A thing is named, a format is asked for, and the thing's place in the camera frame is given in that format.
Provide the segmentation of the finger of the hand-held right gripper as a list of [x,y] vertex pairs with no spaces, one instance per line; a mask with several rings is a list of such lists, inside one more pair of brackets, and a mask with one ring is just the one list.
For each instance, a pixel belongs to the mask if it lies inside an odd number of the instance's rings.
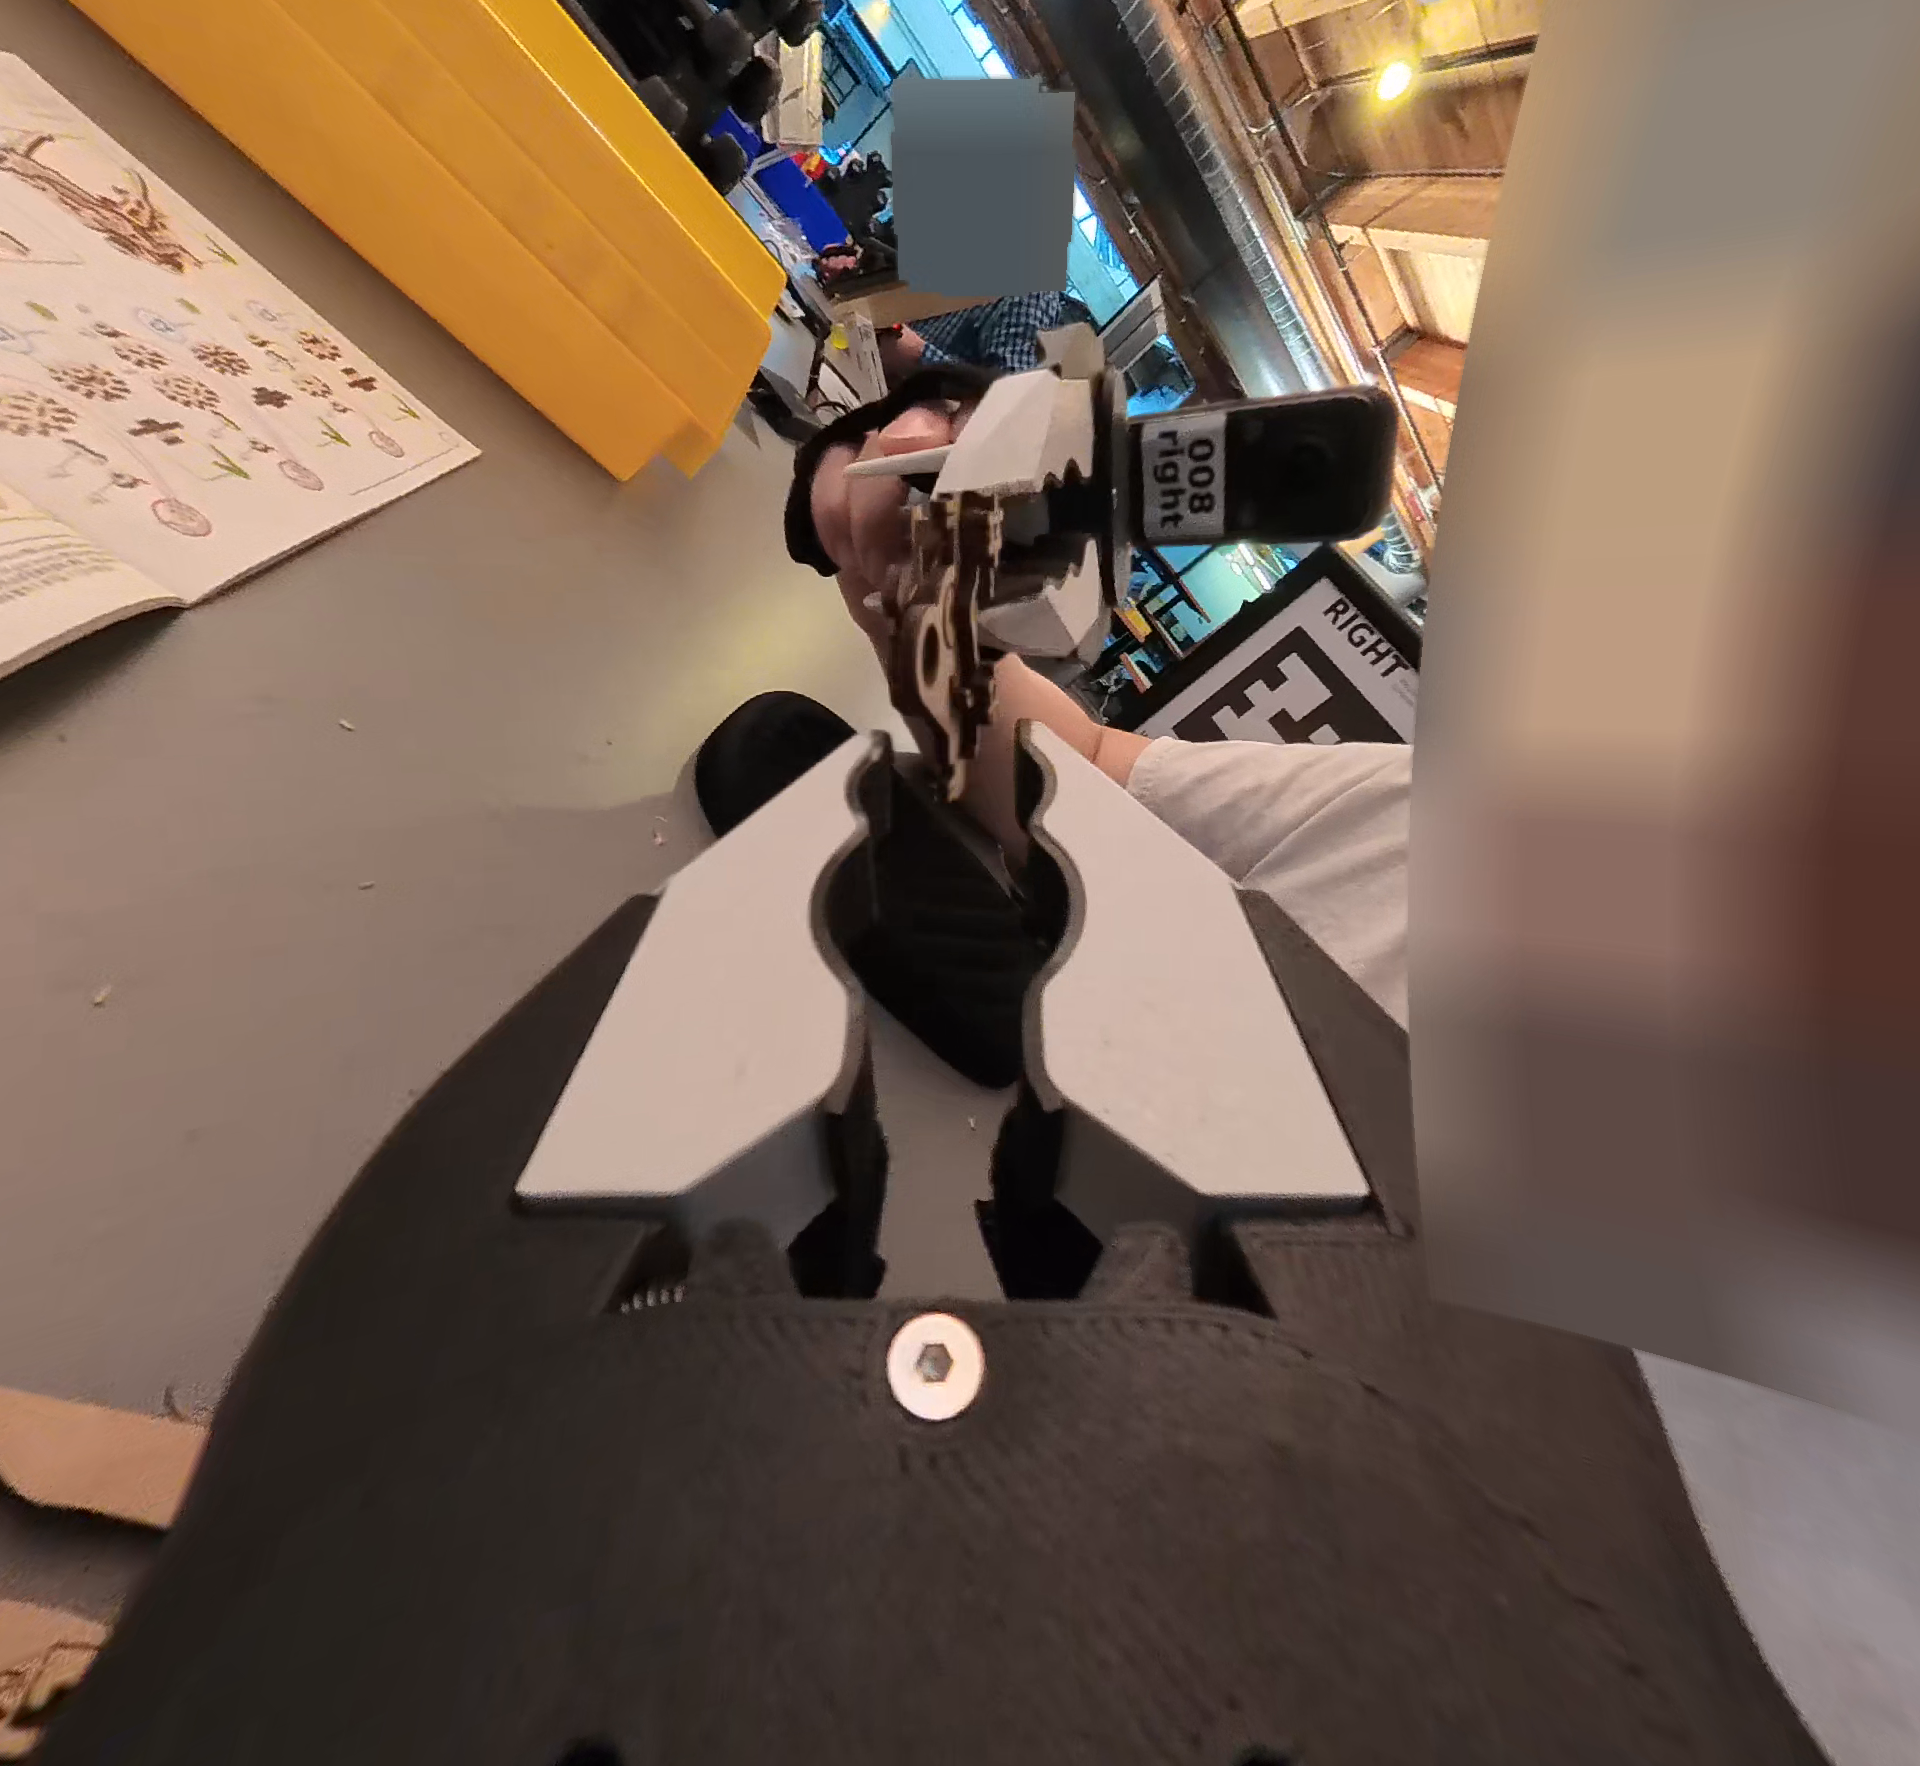
[[1008,377],[936,450],[852,462],[846,483],[906,483],[925,499],[1022,501],[1105,485],[1105,378]]
[[1042,535],[1006,541],[977,602],[981,648],[1024,660],[1089,660],[1104,644],[1112,597],[1093,537]]

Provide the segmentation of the laser-cut wooden parts sheet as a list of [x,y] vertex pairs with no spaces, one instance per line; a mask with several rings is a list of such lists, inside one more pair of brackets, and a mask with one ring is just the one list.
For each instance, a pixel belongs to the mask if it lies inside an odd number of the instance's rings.
[[[208,1441],[197,1417],[109,1410],[1,1391],[1,1483],[33,1515],[165,1534]],[[106,1623],[1,1601],[1,1761],[28,1761],[50,1714],[82,1683],[108,1642]]]

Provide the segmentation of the illustrated instruction booklet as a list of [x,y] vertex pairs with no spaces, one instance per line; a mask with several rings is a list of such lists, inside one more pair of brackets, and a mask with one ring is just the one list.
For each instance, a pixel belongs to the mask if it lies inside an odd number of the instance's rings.
[[4,56],[4,676],[202,605],[476,458]]

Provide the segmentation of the black padded wrist rest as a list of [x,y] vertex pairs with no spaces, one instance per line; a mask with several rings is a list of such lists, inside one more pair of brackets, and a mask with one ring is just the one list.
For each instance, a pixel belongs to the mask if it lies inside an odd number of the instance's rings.
[[[743,700],[693,755],[708,830],[730,834],[852,734],[813,698]],[[918,758],[899,762],[890,793],[875,843],[876,918],[852,947],[852,968],[863,994],[958,1074],[1010,1086],[1022,1069],[1022,1001],[1042,963],[1036,938],[1003,863],[934,793]]]

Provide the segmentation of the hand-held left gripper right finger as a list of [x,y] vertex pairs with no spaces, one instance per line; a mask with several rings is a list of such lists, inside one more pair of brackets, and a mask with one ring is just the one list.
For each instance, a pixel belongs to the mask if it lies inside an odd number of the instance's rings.
[[1033,910],[1058,935],[979,1235],[1008,1298],[1075,1298],[1128,1229],[1204,1286],[1239,1228],[1337,1226],[1374,1197],[1230,877],[1041,722],[1018,731]]

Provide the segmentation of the person's right hand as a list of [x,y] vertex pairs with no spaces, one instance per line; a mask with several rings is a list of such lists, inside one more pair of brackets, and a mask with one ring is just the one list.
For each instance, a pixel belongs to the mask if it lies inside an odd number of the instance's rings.
[[827,553],[852,623],[884,660],[890,628],[881,611],[892,571],[906,559],[906,481],[902,476],[848,471],[879,458],[911,456],[952,445],[972,416],[970,406],[931,401],[913,406],[859,447],[839,441],[820,461],[809,489],[809,513],[815,535]]

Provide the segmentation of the black and white marker sign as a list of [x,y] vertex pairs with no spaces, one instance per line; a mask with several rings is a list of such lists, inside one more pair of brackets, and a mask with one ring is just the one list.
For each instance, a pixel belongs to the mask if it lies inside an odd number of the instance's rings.
[[1421,630],[1368,559],[1315,548],[1140,698],[1186,744],[1410,746]]

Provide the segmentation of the yellow plastic bin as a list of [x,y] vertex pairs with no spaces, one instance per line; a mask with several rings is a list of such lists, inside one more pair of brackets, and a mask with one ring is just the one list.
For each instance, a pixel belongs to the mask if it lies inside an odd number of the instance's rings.
[[556,0],[67,0],[614,481],[698,474],[783,269]]

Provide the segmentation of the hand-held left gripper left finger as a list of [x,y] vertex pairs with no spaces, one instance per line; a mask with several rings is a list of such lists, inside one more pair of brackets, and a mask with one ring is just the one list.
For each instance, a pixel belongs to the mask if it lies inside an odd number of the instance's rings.
[[873,1298],[888,1155],[848,961],[876,923],[892,746],[852,734],[650,901],[515,1195],[693,1248],[762,1229],[803,1295]]

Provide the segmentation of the silver ventilation duct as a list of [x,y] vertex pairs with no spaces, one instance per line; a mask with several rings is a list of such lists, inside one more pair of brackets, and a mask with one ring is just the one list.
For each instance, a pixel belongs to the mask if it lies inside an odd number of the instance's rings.
[[1249,396],[1339,387],[1287,266],[1276,202],[1204,70],[1176,0],[1018,0],[1063,67],[1131,231],[1182,310]]

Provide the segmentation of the person's right forearm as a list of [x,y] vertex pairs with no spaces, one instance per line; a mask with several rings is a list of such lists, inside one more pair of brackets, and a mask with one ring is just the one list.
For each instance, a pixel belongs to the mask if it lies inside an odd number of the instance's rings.
[[1271,898],[1378,1010],[1410,1024],[1410,748],[1147,740],[1096,722],[1042,672],[1006,655],[962,803],[1013,869],[1026,855],[1020,722],[1048,727],[1241,889]]

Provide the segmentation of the small wooden model assembly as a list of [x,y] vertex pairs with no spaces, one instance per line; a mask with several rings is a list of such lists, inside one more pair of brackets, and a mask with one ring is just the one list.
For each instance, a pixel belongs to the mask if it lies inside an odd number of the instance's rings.
[[966,793],[994,711],[994,649],[979,631],[992,599],[1003,512],[984,490],[938,490],[908,510],[906,557],[881,597],[888,696],[925,740],[945,800]]

